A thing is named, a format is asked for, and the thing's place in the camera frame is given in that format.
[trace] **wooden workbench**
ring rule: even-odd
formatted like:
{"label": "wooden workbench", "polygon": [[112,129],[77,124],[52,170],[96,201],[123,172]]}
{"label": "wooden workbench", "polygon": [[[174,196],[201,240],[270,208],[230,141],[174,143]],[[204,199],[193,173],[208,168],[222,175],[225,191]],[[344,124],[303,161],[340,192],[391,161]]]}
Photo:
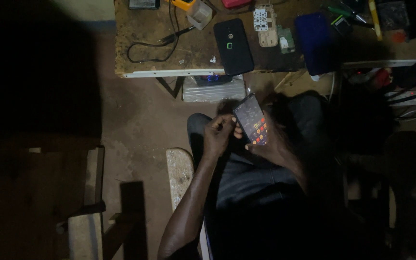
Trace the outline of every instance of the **wooden workbench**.
{"label": "wooden workbench", "polygon": [[[218,9],[226,10],[223,8],[220,0],[211,0],[211,3],[217,6]],[[320,11],[320,4],[320,1],[290,0],[276,5],[274,6],[274,11],[277,14],[276,22],[283,28],[290,28],[297,43],[294,27],[295,18],[298,15]],[[290,54],[282,54],[279,45],[269,48],[263,48],[259,45],[258,34],[252,26],[252,12],[240,15],[214,14],[213,20],[203,30],[194,29],[180,36],[176,50],[166,62],[131,63],[126,56],[127,48],[131,42],[155,44],[159,39],[172,33],[168,15],[168,3],[161,1],[161,6],[157,10],[129,10],[128,0],[115,0],[115,12],[117,22],[115,73],[120,76],[136,71],[222,69],[213,34],[213,25],[234,18],[243,20],[255,63],[254,72],[297,71],[305,66],[298,44],[296,52]],[[179,24],[177,31],[191,26],[187,21],[185,11],[176,8],[175,13]],[[134,60],[147,58],[162,59],[171,48],[172,44],[159,48],[137,45],[132,48],[131,56]],[[355,26],[355,32],[349,39],[343,41],[341,50],[344,62],[392,59],[410,60],[416,59],[416,40],[409,44],[393,44],[388,33],[382,42],[378,42],[372,30]],[[213,56],[216,56],[216,63],[210,62]]]}

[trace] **man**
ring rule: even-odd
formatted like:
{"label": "man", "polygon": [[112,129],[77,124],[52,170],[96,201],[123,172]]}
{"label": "man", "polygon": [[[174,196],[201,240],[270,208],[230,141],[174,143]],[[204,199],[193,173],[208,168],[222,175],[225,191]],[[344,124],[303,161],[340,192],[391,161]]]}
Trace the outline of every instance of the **man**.
{"label": "man", "polygon": [[[203,221],[212,260],[380,256],[378,241],[344,208],[320,99],[283,104],[264,111],[264,146],[243,144],[231,114],[189,117],[196,172],[166,226],[159,259],[199,259]],[[292,143],[273,119],[286,121],[287,111],[292,119],[282,123]]]}

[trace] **multimeter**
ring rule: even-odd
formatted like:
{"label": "multimeter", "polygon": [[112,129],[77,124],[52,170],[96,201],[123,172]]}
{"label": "multimeter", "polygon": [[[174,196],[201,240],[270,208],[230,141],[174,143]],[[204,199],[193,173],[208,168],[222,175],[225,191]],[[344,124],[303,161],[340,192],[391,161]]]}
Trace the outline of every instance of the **multimeter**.
{"label": "multimeter", "polygon": [[187,11],[197,0],[171,0],[171,3],[177,6],[178,8]]}

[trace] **knee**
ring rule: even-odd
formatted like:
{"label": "knee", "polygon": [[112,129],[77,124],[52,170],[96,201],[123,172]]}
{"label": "knee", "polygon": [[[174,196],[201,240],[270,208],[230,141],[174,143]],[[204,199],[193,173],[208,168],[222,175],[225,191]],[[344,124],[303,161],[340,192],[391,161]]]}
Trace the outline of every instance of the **knee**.
{"label": "knee", "polygon": [[203,134],[205,125],[211,121],[211,118],[201,113],[195,113],[187,119],[187,132]]}

